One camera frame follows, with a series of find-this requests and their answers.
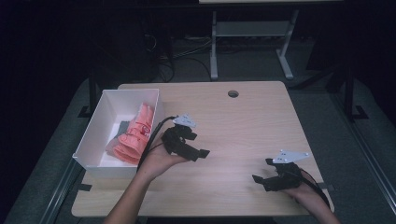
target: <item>person's right hand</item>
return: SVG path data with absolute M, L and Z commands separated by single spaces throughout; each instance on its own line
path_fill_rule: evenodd
M 315 184 L 315 180 L 305 171 L 301 171 L 303 177 Z M 281 192 L 288 194 L 302 205 L 320 223 L 340 223 L 338 218 L 332 213 L 329 206 L 323 199 L 304 182 L 295 189 L 283 189 Z
M 137 175 L 145 176 L 152 181 L 157 176 L 162 175 L 166 170 L 175 164 L 188 161 L 178 155 L 169 155 L 161 140 L 161 136 L 153 143 L 152 149 L 143 161 Z

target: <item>cable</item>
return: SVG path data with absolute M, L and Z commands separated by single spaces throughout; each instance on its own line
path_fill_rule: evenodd
M 76 224 L 79 224 L 79 222 L 82 220 L 82 217 L 78 219 L 78 222 Z
M 210 40 L 211 38 L 209 36 L 204 36 L 204 37 L 184 37 L 183 38 L 186 41 L 192 42 L 192 43 L 202 43 L 207 40 Z
M 238 41 L 234 41 L 232 39 L 231 40 L 230 39 L 224 40 L 224 41 L 219 43 L 217 52 L 218 52 L 218 54 L 235 54 L 235 53 L 239 53 L 239 52 L 244 51 L 244 50 L 246 50 L 248 48 L 248 44 L 247 43 L 243 43 L 243 44 L 246 45 L 245 48 L 242 47 L 242 44 L 238 43 Z
M 303 171 L 304 173 L 308 174 L 309 177 L 311 177 L 314 180 L 315 185 L 317 186 L 317 188 L 320 188 L 318 182 L 314 179 L 314 177 L 311 174 L 309 174 L 307 171 L 303 170 L 302 168 L 300 168 L 300 170 Z
M 208 41 L 206 41 L 203 45 L 201 45 L 201 46 L 199 46 L 199 47 L 195 47 L 195 48 L 193 48 L 193 49 L 189 49 L 189 50 L 186 50 L 186 51 L 184 51 L 184 52 L 181 52 L 181 53 L 179 53 L 179 54 L 174 55 L 174 56 L 173 56 L 173 59 L 180 58 L 180 57 L 183 57 L 183 56 L 186 56 L 186 55 L 190 55 L 190 54 L 193 54 L 193 53 L 197 53 L 197 52 L 199 52 L 199 51 L 202 51 L 202 50 L 204 50 L 204 49 L 207 49 L 207 47 L 210 47 L 210 44 L 211 44 L 211 43 L 212 43 L 212 40 L 209 39 Z M 167 57 L 161 57 L 161 59 L 166 60 L 166 61 L 169 61 L 169 60 L 170 60 L 170 59 L 167 58 Z
M 150 151 L 153 150 L 154 148 L 158 147 L 158 146 L 161 146 L 161 145 L 163 145 L 163 143 L 160 143 L 160 144 L 158 144 L 157 146 L 152 147 L 152 148 L 150 149 Z
M 182 59 L 184 59 L 184 60 L 192 60 L 192 61 L 196 61 L 196 62 L 200 63 L 204 67 L 204 69 L 206 70 L 206 72 L 207 72 L 207 74 L 209 75 L 209 78 L 210 78 L 210 71 L 209 71 L 209 69 L 207 68 L 207 66 L 203 62 L 201 62 L 198 59 L 194 59 L 194 58 L 180 58 L 179 60 L 182 60 Z
M 145 35 L 145 37 L 151 37 L 154 40 L 154 44 L 151 49 L 147 49 L 147 51 L 152 52 L 157 47 L 157 38 L 154 35 Z
M 161 69 L 159 70 L 160 71 L 160 78 L 163 80 L 163 82 L 165 82 L 165 83 L 170 82 L 175 76 L 175 73 L 176 73 L 175 72 L 175 67 L 172 66 L 172 64 L 168 65 L 166 63 L 159 63 L 158 65 L 162 65 L 162 66 L 165 66 L 165 67 L 168 67 L 169 69 L 171 69 L 172 76 L 169 79 L 166 78 L 165 73 L 163 71 L 161 71 Z
M 150 148 L 151 148 L 151 144 L 155 139 L 155 136 L 158 134 L 158 132 L 160 131 L 161 127 L 165 124 L 166 121 L 168 121 L 169 119 L 175 119 L 176 117 L 168 117 L 166 119 L 164 119 L 163 121 L 161 121 L 157 127 L 155 128 L 154 132 L 152 132 L 151 136 L 149 137 L 148 143 L 146 144 L 145 150 L 143 150 L 142 153 L 142 157 L 139 160 L 139 164 L 137 164 L 137 168 L 136 168 L 136 172 L 139 171 L 140 166 L 142 165 L 143 161 L 146 159 L 147 155 L 150 152 Z

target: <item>table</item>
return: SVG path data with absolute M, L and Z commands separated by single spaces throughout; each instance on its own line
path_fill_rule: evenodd
M 124 84 L 126 89 L 159 89 L 167 116 L 189 113 L 197 127 L 193 147 L 210 150 L 206 159 L 178 164 L 155 179 L 139 216 L 261 217 L 305 215 L 289 196 L 266 192 L 252 175 L 276 175 L 265 163 L 280 149 L 309 152 L 296 163 L 323 182 L 288 92 L 282 82 Z M 85 174 L 72 213 L 104 217 L 129 179 L 95 179 Z

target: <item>dark floor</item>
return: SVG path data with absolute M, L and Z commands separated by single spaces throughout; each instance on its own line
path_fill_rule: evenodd
M 92 73 L 99 79 L 103 74 L 117 76 L 111 82 L 109 79 L 97 81 L 103 88 L 114 88 L 128 82 L 129 77 L 123 75 L 125 70 L 140 69 L 133 66 L 125 68 L 123 62 L 115 60 L 112 55 L 117 51 L 116 47 L 100 48 L 102 43 L 112 38 L 108 33 L 100 33 L 103 38 L 98 39 L 86 36 L 87 33 L 92 34 L 91 30 L 87 30 L 87 24 L 88 27 L 96 27 L 106 23 L 93 19 L 95 14 L 92 12 L 71 7 L 76 2 L 9 1 L 1 5 L 1 17 L 6 19 L 2 20 L 0 27 L 0 45 L 4 56 L 0 64 L 2 73 L 5 71 L 6 74 L 1 76 L 1 83 L 5 84 L 2 88 L 5 101 L 1 122 L 7 130 L 2 135 L 1 150 L 1 178 L 7 181 L 1 187 L 1 221 L 5 220 L 9 209 L 20 196 L 7 223 L 36 223 L 43 217 L 88 122 L 78 118 L 80 109 L 89 104 L 87 77 Z M 310 29 L 297 29 L 288 51 L 290 67 L 296 75 L 294 80 L 282 77 L 276 59 L 274 49 L 281 39 L 248 38 L 220 43 L 219 81 L 281 80 L 287 86 L 293 86 L 312 77 L 321 70 L 313 69 L 309 62 L 317 39 L 300 41 L 302 36 L 316 37 L 313 32 L 316 29 L 312 27 L 315 25 Z M 378 42 L 374 43 L 375 48 L 383 49 L 381 42 Z M 182 52 L 201 43 L 197 40 L 178 40 L 174 43 L 174 50 L 175 53 Z M 396 76 L 390 74 L 396 71 L 392 67 L 396 63 L 392 63 L 394 58 L 391 57 L 390 61 L 384 60 L 384 54 L 377 54 L 377 51 L 372 54 L 376 57 L 375 64 L 382 60 L 381 66 L 369 66 L 368 56 L 363 57 L 366 64 L 359 65 L 369 67 L 368 71 L 377 71 L 378 74 L 355 74 L 363 83 L 357 80 L 354 95 L 355 105 L 363 105 L 369 119 L 356 120 L 353 127 L 359 128 L 394 186 L 396 173 L 392 158 L 395 156 L 396 134 L 395 116 L 391 111 L 396 105 L 396 95 L 389 86 L 395 83 Z M 132 56 L 131 60 L 142 59 Z M 175 77 L 171 81 L 209 81 L 205 68 L 208 62 L 207 50 L 180 58 L 176 61 Z M 159 69 L 166 78 L 172 76 L 167 66 L 160 65 Z M 155 70 L 149 73 L 158 74 Z M 329 77 L 303 91 L 290 91 L 290 98 L 325 180 L 335 187 L 332 199 L 341 209 L 336 214 L 345 223 L 394 223 L 394 213 L 368 168 L 360 144 L 351 134 L 353 130 L 338 107 L 339 99 L 343 100 L 343 89 L 336 94 L 326 92 Z M 142 81 L 139 76 L 133 79 Z M 155 75 L 152 81 L 163 82 L 163 79 Z M 383 90 L 378 88 L 381 83 L 385 83 Z M 74 193 L 72 188 L 56 223 L 100 222 L 101 218 L 80 219 L 70 215 Z M 365 212 L 368 207 L 372 213 Z M 307 220 L 313 221 L 306 217 L 282 217 L 278 222 L 306 223 Z

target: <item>pink object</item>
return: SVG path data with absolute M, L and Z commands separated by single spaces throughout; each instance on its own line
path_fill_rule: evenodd
M 114 155 L 122 161 L 138 164 L 149 141 L 154 112 L 142 104 L 135 120 L 131 120 L 126 133 L 118 137 L 119 144 L 113 147 Z

